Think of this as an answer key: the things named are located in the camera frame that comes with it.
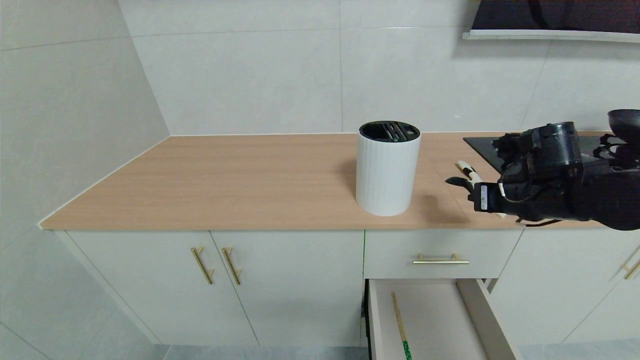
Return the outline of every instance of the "cabinet door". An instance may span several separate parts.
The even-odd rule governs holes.
[[[162,343],[257,345],[209,232],[68,233]]]
[[[212,234],[260,345],[359,346],[363,231]]]
[[[562,342],[624,276],[638,232],[527,229],[492,298],[514,342]]]
[[[640,338],[639,273],[640,270],[633,277],[620,281],[565,342]]]

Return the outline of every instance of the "barcode label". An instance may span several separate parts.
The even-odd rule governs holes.
[[[486,203],[486,185],[480,185],[480,208],[482,210],[487,210],[488,208]]]

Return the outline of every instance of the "gold drawer handle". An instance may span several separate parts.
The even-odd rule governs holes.
[[[231,258],[229,257],[231,255],[231,250],[233,249],[234,249],[233,246],[223,247],[222,253],[225,255],[225,259],[227,259],[227,264],[229,264],[229,268],[231,269],[231,274],[234,275],[236,284],[240,285],[240,273],[242,272],[242,269],[236,270],[236,268],[234,267],[234,264],[231,262]]]
[[[204,265],[202,264],[202,261],[200,260],[200,254],[202,253],[202,249],[204,249],[203,246],[199,247],[197,250],[196,248],[192,247],[191,248],[191,253],[193,254],[193,257],[196,258],[196,262],[198,263],[198,266],[200,267],[200,269],[202,270],[202,274],[204,275],[204,278],[207,279],[207,283],[209,283],[209,285],[213,285],[213,282],[211,281],[211,275],[213,275],[213,269],[207,271],[204,268]]]
[[[445,265],[469,265],[469,260],[462,260],[454,252],[451,255],[451,259],[425,259],[422,257],[422,253],[418,254],[418,259],[413,260],[416,265],[428,265],[428,264],[445,264]]]
[[[622,265],[622,268],[627,271],[627,274],[625,275],[625,280],[629,280],[634,275],[634,273],[640,268],[640,260],[638,260],[638,262],[632,268],[629,268],[629,266],[627,266],[626,264]]]

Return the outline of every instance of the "range hood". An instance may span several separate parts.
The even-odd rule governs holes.
[[[640,43],[640,0],[482,0],[463,38]]]

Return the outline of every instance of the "black bowl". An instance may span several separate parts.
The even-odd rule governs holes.
[[[624,142],[640,147],[640,110],[618,109],[607,114],[611,131]]]

